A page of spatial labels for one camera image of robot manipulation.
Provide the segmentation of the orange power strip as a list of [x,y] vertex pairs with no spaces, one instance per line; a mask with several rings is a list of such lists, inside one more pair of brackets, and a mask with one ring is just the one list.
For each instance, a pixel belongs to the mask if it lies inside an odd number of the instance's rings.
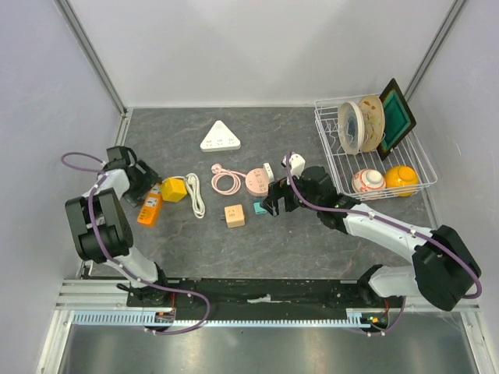
[[155,184],[146,195],[137,222],[145,227],[152,228],[157,223],[162,205],[161,185]]

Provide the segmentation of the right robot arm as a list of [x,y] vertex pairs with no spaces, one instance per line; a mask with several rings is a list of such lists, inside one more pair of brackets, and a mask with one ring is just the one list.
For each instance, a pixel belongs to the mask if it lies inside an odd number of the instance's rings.
[[383,215],[337,192],[322,167],[272,182],[260,205],[277,216],[280,200],[287,212],[311,209],[326,227],[365,238],[408,261],[406,266],[372,266],[358,279],[356,294],[365,306],[384,298],[421,296],[440,310],[451,311],[462,299],[481,295],[481,269],[451,227],[423,228]]

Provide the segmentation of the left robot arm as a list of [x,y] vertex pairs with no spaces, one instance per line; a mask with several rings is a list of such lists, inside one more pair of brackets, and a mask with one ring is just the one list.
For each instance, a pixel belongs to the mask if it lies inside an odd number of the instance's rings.
[[71,235],[78,256],[84,261],[117,270],[129,285],[118,288],[141,302],[163,306],[171,288],[163,270],[134,245],[132,228],[120,203],[158,208],[161,178],[126,146],[107,149],[108,159],[95,169],[96,182],[82,196],[65,202]]

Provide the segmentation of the pink round power strip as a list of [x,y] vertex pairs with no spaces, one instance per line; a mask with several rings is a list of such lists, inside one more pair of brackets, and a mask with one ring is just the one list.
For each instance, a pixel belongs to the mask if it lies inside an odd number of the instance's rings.
[[245,177],[246,191],[255,197],[265,197],[268,194],[269,178],[265,169],[255,168]]

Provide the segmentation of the white plug adapter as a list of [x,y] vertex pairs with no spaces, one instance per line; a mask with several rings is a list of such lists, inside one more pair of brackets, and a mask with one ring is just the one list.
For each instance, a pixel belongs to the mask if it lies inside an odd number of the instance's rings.
[[263,163],[263,169],[265,170],[267,174],[267,179],[269,183],[272,183],[274,181],[274,173],[272,171],[272,168],[269,163]]

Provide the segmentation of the white triangular power strip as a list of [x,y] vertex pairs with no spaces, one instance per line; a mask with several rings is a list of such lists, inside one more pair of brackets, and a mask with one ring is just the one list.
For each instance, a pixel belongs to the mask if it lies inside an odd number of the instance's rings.
[[213,124],[200,143],[200,149],[204,153],[238,150],[240,147],[239,138],[221,120]]

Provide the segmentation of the yellow cube socket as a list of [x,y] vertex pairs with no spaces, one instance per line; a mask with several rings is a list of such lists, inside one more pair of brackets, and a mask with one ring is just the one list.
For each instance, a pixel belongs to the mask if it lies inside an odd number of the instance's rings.
[[180,177],[167,178],[161,184],[161,197],[165,202],[177,203],[187,194],[185,182]]

